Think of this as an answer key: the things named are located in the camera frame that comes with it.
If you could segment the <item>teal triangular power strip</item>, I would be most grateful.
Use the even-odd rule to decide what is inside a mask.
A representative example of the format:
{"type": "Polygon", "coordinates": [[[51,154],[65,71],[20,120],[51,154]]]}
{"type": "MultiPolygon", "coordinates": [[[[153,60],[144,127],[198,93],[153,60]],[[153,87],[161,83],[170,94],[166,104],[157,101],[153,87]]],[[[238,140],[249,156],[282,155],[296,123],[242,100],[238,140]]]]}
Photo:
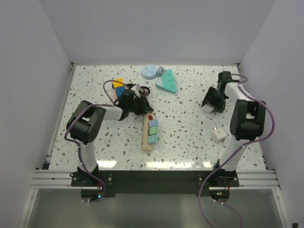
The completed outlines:
{"type": "Polygon", "coordinates": [[[156,87],[172,94],[177,92],[174,73],[171,69],[167,70],[160,77],[160,79],[156,82],[156,87]]]}

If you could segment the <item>teal adapter plug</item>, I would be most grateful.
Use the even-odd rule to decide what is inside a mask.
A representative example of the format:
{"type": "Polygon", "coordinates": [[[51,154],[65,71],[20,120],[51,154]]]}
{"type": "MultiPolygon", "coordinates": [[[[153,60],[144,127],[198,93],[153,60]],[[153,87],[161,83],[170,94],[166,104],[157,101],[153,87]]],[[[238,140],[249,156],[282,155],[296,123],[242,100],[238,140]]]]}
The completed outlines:
{"type": "Polygon", "coordinates": [[[158,141],[158,137],[156,134],[153,134],[153,135],[149,135],[148,138],[147,138],[147,143],[149,145],[155,145],[158,141]]]}

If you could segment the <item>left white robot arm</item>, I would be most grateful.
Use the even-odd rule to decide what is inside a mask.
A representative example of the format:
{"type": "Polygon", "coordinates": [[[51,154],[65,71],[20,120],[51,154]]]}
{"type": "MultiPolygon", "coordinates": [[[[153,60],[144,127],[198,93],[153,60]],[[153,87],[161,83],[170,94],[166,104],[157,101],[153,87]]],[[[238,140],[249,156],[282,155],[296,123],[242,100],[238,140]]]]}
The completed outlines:
{"type": "Polygon", "coordinates": [[[75,143],[78,149],[78,172],[82,172],[82,182],[94,186],[98,182],[98,164],[95,158],[94,141],[103,121],[122,121],[130,113],[147,114],[153,111],[147,96],[147,87],[124,89],[112,104],[93,104],[82,101],[66,124],[64,139],[75,143]]]}

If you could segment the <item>green adapter plug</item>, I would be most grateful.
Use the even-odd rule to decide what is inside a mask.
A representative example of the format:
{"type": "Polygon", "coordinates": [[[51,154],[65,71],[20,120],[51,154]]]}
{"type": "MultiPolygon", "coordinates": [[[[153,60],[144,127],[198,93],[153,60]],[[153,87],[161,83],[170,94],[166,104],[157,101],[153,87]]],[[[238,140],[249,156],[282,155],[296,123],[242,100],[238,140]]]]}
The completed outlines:
{"type": "Polygon", "coordinates": [[[156,135],[158,133],[158,127],[151,127],[148,130],[148,135],[156,135]]]}

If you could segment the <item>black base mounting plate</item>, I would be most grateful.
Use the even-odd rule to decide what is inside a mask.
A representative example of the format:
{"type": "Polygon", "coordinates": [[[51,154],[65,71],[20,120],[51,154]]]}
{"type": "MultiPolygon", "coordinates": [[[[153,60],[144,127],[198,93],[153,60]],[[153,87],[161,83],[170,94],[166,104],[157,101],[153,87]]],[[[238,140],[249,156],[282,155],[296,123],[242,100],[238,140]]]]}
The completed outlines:
{"type": "Polygon", "coordinates": [[[235,171],[100,171],[92,175],[78,169],[70,174],[72,187],[81,187],[82,198],[98,199],[117,194],[195,194],[207,196],[209,187],[239,187],[235,171]]]}

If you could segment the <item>white small adapter plug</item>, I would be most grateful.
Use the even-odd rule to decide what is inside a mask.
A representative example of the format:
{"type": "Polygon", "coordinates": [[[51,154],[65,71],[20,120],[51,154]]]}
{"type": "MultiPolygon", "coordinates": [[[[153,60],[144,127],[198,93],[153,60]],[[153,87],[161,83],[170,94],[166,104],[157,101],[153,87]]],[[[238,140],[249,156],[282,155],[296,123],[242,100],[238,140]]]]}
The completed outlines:
{"type": "Polygon", "coordinates": [[[214,109],[215,108],[213,106],[209,105],[209,104],[206,104],[206,105],[202,106],[202,110],[206,113],[211,113],[211,112],[214,111],[214,109]]]}

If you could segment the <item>blue cube socket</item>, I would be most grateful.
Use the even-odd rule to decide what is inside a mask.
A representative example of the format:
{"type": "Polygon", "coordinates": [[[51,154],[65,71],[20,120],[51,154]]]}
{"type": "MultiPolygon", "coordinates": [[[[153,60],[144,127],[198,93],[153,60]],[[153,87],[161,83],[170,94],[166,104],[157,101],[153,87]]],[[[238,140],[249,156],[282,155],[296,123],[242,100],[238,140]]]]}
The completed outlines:
{"type": "Polygon", "coordinates": [[[114,90],[115,90],[117,98],[120,99],[122,96],[122,93],[125,90],[125,86],[116,87],[114,90]]]}

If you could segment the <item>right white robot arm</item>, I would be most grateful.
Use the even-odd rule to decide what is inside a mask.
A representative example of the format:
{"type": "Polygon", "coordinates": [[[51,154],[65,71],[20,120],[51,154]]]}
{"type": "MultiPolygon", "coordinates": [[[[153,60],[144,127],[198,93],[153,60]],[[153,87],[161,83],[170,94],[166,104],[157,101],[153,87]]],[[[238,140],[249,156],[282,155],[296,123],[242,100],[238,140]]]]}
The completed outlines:
{"type": "Polygon", "coordinates": [[[202,101],[205,112],[224,112],[226,99],[230,99],[234,106],[229,130],[231,134],[228,146],[216,165],[217,172],[212,174],[214,185],[221,187],[228,182],[226,172],[234,172],[238,167],[244,151],[251,143],[263,134],[266,105],[258,101],[244,90],[242,84],[232,82],[224,89],[210,87],[202,101]]]}

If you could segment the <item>white cube tiger sticker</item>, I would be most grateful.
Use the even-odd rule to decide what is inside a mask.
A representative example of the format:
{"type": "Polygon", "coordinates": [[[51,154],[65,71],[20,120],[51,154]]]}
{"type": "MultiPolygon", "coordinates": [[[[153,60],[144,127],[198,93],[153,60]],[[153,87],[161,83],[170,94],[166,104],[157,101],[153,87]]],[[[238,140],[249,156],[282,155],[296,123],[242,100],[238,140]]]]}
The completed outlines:
{"type": "Polygon", "coordinates": [[[219,143],[227,138],[227,133],[222,127],[214,127],[212,132],[212,138],[214,142],[219,143]]]}

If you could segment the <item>round light blue socket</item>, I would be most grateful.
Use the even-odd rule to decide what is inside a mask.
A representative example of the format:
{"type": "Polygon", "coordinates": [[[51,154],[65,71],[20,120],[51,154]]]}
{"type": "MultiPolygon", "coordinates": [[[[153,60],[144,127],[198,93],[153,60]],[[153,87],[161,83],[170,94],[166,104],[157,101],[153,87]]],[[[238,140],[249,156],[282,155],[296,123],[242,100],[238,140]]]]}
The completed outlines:
{"type": "Polygon", "coordinates": [[[157,77],[157,66],[155,65],[145,65],[142,68],[141,74],[143,78],[151,80],[157,77]]]}

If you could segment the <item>aluminium rail frame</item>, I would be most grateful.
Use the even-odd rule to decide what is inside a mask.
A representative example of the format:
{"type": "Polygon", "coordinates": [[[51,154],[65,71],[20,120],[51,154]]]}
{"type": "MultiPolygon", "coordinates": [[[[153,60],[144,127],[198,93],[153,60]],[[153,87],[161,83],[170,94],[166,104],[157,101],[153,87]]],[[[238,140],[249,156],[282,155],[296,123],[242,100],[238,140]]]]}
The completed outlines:
{"type": "Polygon", "coordinates": [[[177,93],[160,90],[155,80],[141,75],[141,66],[77,66],[67,93],[48,168],[37,170],[33,188],[73,189],[70,174],[76,171],[76,145],[64,139],[66,124],[82,100],[108,103],[114,98],[111,80],[122,78],[150,88],[148,100],[158,119],[158,141],[152,152],[142,150],[143,117],[130,114],[124,121],[104,121],[95,140],[101,171],[211,171],[228,146],[228,139],[214,142],[214,127],[225,131],[233,112],[228,102],[221,114],[203,112],[201,102],[221,71],[238,72],[235,66],[171,66],[177,93]]]}

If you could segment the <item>beige long power strip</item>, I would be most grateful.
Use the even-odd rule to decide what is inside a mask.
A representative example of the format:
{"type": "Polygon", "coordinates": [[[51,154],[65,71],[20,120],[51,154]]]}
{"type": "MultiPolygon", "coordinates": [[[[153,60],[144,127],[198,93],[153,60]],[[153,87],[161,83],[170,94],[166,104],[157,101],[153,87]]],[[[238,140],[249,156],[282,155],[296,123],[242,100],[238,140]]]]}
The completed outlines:
{"type": "Polygon", "coordinates": [[[152,152],[154,146],[158,141],[159,122],[154,116],[153,112],[146,113],[143,117],[143,138],[142,138],[142,150],[145,152],[152,152]]]}

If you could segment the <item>light blue adapter plug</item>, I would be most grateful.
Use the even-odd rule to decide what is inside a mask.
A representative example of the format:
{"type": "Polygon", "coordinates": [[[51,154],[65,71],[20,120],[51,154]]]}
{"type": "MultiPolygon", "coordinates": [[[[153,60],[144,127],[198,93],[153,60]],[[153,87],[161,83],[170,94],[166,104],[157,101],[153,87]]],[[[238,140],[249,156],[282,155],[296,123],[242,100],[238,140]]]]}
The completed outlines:
{"type": "Polygon", "coordinates": [[[158,120],[157,119],[152,119],[152,120],[150,120],[149,121],[149,123],[148,123],[148,126],[149,126],[149,128],[151,128],[151,127],[158,127],[158,120]]]}

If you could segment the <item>yellow cube socket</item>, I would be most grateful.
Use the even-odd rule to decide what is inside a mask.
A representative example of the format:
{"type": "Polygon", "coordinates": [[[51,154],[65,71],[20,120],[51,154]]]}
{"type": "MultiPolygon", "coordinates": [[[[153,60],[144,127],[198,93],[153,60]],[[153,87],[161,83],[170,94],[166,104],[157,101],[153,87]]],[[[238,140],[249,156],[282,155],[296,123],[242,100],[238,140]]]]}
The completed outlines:
{"type": "Polygon", "coordinates": [[[113,89],[116,89],[116,88],[122,87],[122,86],[124,86],[124,80],[122,78],[115,79],[112,82],[112,88],[113,89]]]}

